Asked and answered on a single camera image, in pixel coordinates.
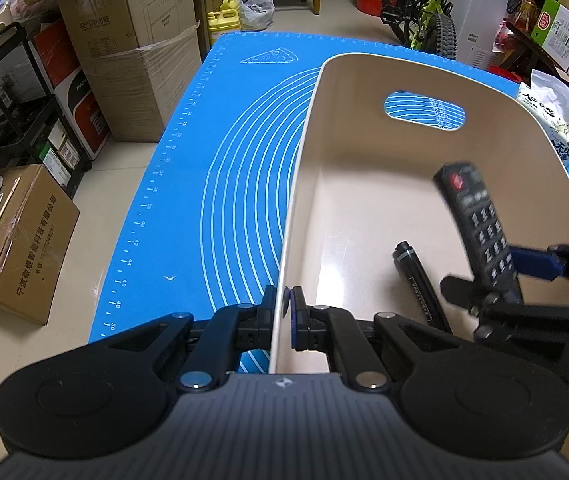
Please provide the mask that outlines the black marker pen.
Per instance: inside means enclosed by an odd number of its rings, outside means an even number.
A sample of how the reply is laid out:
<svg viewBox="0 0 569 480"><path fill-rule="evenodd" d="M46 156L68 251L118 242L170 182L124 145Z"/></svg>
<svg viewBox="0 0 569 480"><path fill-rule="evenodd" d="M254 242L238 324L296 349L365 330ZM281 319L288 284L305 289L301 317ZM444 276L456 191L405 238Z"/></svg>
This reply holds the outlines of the black marker pen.
<svg viewBox="0 0 569 480"><path fill-rule="evenodd" d="M418 304L421 307L426 323L445 333L452 333L441 301L427 276L420 258L414 248L406 241L400 242L394 252L393 259L399 273L409 284Z"/></svg>

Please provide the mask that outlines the large stacked cardboard box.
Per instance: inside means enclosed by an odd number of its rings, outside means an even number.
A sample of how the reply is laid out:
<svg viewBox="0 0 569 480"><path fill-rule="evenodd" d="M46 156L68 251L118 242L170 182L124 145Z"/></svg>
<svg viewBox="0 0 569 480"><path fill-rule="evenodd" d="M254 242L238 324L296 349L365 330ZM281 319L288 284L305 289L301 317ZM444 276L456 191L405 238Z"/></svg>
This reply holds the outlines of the large stacked cardboard box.
<svg viewBox="0 0 569 480"><path fill-rule="evenodd" d="M112 136L156 142L199 70L193 0L58 0Z"/></svg>

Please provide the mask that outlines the white tissue pack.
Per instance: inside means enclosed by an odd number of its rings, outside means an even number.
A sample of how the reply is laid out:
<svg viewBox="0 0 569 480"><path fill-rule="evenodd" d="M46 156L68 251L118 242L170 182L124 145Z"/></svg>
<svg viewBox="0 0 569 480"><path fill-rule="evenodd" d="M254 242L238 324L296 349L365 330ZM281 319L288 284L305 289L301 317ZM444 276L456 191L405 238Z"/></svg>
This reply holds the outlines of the white tissue pack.
<svg viewBox="0 0 569 480"><path fill-rule="evenodd" d="M569 87L557 77L532 70L529 84L519 85L516 99L545 130L563 165L569 166Z"/></svg>

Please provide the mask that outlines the blue silicone baking mat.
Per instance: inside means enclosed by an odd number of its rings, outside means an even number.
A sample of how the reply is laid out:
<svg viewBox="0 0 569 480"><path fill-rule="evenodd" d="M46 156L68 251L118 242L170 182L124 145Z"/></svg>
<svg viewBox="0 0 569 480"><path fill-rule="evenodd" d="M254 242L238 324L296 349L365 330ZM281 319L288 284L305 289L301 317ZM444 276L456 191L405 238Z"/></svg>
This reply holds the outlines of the blue silicone baking mat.
<svg viewBox="0 0 569 480"><path fill-rule="evenodd" d="M436 64L516 100L516 85L505 78L389 44L287 32L235 32L220 40L176 108L132 200L92 340L170 312L204 320L228 304L255 304L267 285L281 288L309 105L323 64L341 54Z"/></svg>

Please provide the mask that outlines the black metal shelf rack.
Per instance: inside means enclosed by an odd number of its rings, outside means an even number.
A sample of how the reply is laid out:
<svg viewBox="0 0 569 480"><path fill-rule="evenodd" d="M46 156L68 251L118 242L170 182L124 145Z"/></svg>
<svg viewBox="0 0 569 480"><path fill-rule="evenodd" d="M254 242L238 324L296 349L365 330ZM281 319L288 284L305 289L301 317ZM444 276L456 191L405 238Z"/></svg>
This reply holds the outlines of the black metal shelf rack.
<svg viewBox="0 0 569 480"><path fill-rule="evenodd" d="M0 28L0 67L22 53L35 93L19 96L18 85L0 77L0 171L42 164L68 196L74 196L91 161L59 99L38 66L37 53L20 24Z"/></svg>

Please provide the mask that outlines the white plastic bag on floor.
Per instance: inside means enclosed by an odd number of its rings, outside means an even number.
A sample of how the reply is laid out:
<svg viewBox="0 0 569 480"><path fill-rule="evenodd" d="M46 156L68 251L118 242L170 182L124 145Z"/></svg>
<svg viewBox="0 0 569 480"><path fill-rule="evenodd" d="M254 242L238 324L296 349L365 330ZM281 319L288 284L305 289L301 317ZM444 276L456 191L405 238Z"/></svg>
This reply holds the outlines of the white plastic bag on floor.
<svg viewBox="0 0 569 480"><path fill-rule="evenodd" d="M260 32L272 25L274 0L238 0L241 27L245 32Z"/></svg>

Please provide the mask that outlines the white refrigerator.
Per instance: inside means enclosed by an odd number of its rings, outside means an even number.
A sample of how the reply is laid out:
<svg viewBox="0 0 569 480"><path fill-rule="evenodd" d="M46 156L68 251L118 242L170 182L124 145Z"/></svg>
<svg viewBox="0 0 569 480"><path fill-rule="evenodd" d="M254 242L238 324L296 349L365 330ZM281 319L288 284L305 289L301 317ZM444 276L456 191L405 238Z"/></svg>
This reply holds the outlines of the white refrigerator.
<svg viewBox="0 0 569 480"><path fill-rule="evenodd" d="M493 40L509 0L449 0L457 32L457 61L485 70L496 61Z"/></svg>

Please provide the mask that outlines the green children's bicycle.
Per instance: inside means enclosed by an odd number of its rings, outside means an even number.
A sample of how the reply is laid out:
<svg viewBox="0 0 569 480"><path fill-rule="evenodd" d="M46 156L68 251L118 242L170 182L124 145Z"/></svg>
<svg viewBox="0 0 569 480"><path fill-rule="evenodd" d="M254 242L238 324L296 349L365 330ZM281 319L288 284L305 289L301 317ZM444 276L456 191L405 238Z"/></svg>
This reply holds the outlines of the green children's bicycle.
<svg viewBox="0 0 569 480"><path fill-rule="evenodd" d="M457 57L457 34L450 0L381 0L381 20L407 48Z"/></svg>

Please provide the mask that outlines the yellow oil jug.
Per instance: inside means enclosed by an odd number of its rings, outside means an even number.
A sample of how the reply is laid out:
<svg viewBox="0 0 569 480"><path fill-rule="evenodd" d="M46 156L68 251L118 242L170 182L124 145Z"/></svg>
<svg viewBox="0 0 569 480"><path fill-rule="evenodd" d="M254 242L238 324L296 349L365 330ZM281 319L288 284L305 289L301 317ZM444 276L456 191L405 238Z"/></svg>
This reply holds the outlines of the yellow oil jug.
<svg viewBox="0 0 569 480"><path fill-rule="evenodd" d="M222 0L218 11L207 13L207 27L211 44L229 32L241 32L239 0Z"/></svg>

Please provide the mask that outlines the black remote control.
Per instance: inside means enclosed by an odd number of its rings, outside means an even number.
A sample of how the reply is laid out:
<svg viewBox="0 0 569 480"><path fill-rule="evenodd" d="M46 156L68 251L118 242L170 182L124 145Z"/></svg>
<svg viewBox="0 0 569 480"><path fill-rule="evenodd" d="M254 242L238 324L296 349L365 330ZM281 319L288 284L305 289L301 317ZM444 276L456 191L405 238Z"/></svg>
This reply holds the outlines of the black remote control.
<svg viewBox="0 0 569 480"><path fill-rule="evenodd" d="M520 304L513 255L481 171L470 162L454 162L441 167L433 181L455 220L474 281Z"/></svg>

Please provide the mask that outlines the beige plastic storage bin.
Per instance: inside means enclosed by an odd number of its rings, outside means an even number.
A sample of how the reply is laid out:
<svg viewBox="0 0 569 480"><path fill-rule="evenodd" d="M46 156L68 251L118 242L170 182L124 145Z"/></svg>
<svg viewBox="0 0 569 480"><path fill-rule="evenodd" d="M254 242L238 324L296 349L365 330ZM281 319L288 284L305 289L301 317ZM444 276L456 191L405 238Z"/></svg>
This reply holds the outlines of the beige plastic storage bin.
<svg viewBox="0 0 569 480"><path fill-rule="evenodd" d="M559 400L542 371L470 339L432 330L391 258L406 240L433 280L469 274L461 238L433 183L446 162L481 169L511 242L569 242L569 174L546 133L512 96L436 64L374 54L327 60L298 150L279 285L317 304L380 322L381 360L396 364L397 398L357 392L321 355L274 331L275 470L295 479L569 479L557 452L498 455L537 400Z"/></svg>

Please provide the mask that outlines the brown cardboard box on floor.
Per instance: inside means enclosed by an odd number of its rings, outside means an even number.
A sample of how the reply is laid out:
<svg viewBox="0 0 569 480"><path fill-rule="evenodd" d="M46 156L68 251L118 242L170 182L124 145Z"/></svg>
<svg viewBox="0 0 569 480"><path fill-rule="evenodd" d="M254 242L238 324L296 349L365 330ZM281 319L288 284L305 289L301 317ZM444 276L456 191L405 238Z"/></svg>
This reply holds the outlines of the brown cardboard box on floor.
<svg viewBox="0 0 569 480"><path fill-rule="evenodd" d="M0 188L0 309L38 325L54 292L79 210L42 165L11 168Z"/></svg>

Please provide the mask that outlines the green and white carton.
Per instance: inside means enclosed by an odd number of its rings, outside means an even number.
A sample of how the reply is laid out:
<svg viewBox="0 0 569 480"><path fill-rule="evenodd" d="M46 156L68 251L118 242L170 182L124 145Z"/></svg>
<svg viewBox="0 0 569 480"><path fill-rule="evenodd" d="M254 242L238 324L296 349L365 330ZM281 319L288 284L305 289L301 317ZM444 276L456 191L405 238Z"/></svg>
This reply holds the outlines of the green and white carton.
<svg viewBox="0 0 569 480"><path fill-rule="evenodd" d="M545 0L531 39L562 70L569 69L569 9L557 0Z"/></svg>

